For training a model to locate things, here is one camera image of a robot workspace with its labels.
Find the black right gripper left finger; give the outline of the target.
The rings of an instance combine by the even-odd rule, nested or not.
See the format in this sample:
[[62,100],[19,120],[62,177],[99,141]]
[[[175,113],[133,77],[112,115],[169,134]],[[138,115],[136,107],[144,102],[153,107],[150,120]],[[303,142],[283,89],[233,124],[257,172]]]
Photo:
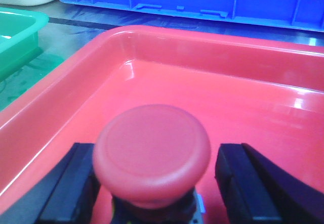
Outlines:
[[90,223],[100,184],[94,144],[75,143],[57,165],[1,214],[1,223]]

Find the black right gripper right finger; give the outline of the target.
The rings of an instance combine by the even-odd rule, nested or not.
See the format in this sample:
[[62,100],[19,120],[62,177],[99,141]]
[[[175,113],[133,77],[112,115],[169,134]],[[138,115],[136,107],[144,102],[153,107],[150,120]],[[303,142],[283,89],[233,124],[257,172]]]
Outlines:
[[220,145],[215,179],[230,223],[323,223],[323,193],[246,143]]

